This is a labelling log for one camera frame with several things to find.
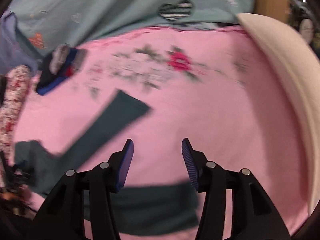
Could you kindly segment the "pink floral bed sheet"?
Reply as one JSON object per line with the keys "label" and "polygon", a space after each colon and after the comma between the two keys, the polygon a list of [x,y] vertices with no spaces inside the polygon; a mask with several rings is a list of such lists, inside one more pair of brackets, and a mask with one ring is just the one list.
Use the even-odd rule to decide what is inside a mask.
{"label": "pink floral bed sheet", "polygon": [[132,139],[126,187],[178,185],[189,179],[181,154],[188,138],[223,168],[250,169],[289,232],[307,219],[306,158],[295,112],[242,29],[145,28],[84,48],[78,73],[44,96],[28,94],[15,142],[34,140],[64,154],[122,90],[150,111],[95,152],[83,171]]}

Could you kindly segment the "red white floral pillow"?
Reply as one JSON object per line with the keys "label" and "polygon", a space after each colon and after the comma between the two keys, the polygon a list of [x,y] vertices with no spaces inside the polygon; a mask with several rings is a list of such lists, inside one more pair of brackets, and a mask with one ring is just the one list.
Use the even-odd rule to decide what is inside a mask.
{"label": "red white floral pillow", "polygon": [[4,164],[10,163],[13,151],[13,136],[25,98],[30,87],[31,73],[27,66],[20,65],[7,74],[7,84],[1,106],[1,186],[4,186]]}

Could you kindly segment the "stack of folded clothes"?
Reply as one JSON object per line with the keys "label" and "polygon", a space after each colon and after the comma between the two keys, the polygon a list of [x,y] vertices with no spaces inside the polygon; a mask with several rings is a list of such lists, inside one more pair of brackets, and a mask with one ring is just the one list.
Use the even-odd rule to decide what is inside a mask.
{"label": "stack of folded clothes", "polygon": [[80,70],[86,55],[86,49],[73,48],[68,44],[58,45],[42,60],[35,92],[45,95],[63,83]]}

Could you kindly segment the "white quilted pillow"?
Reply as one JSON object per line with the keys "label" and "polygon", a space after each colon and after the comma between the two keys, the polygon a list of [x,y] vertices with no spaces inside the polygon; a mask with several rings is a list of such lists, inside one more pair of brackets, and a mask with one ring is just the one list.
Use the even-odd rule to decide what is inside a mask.
{"label": "white quilted pillow", "polygon": [[272,62],[299,121],[308,165],[308,213],[319,202],[319,59],[302,36],[274,18],[237,14]]}

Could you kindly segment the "teal patterned quilt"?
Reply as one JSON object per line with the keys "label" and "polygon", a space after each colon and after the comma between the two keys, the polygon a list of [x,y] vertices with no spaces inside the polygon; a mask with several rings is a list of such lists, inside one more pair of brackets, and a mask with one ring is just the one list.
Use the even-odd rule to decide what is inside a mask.
{"label": "teal patterned quilt", "polygon": [[35,56],[153,25],[236,23],[255,0],[12,0],[19,40]]}

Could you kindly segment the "dark teal pants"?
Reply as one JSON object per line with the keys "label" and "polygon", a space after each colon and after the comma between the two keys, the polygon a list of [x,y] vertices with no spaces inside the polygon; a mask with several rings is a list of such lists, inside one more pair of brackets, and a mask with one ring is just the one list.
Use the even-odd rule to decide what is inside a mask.
{"label": "dark teal pants", "polygon": [[[29,189],[46,198],[62,175],[77,170],[100,148],[130,124],[145,116],[150,107],[119,90],[111,103],[84,133],[67,149],[55,156],[38,141],[21,141],[15,146],[15,163],[31,174]],[[115,174],[117,194],[111,207],[121,233],[158,236],[187,230],[198,225],[198,198],[189,182],[176,185],[124,187],[133,152]]]}

